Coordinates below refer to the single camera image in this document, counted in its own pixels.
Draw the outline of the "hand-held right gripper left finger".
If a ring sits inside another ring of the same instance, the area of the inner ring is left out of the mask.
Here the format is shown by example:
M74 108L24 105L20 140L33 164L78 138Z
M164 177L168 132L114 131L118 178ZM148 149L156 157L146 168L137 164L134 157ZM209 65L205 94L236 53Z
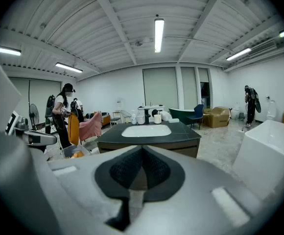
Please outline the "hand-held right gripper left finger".
M119 199L107 197L95 181L98 166L131 147L113 152L61 159L47 164L47 199L54 210L62 235L142 235L139 220L121 231L107 224L119 221L130 210Z

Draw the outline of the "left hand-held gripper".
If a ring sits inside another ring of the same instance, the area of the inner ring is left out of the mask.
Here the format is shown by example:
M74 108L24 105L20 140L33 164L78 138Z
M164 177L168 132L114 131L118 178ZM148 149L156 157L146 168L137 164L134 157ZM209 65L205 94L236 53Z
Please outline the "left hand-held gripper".
M13 111L5 133L14 134L16 130L24 131L24 142L31 146L42 147L57 143L57 137L54 135L29 130L28 119Z

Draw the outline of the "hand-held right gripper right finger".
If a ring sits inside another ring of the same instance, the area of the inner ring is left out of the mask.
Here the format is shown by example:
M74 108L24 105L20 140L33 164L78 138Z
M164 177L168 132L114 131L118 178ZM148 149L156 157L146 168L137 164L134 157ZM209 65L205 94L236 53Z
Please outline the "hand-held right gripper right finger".
M262 210L263 202L244 183L213 164L161 148L155 151L177 161L185 181L167 201L144 205L143 235L224 235Z

